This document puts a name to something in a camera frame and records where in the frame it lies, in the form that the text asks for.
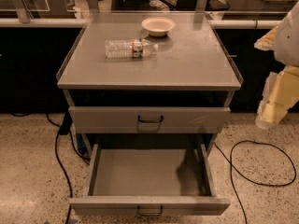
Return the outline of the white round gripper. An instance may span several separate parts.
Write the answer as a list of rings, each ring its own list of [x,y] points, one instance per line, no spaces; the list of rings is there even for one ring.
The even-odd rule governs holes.
[[[266,79],[255,124],[264,130],[274,128],[299,102],[299,2],[271,29],[254,43],[254,48],[274,50],[275,59],[286,66],[281,72],[271,72]]]

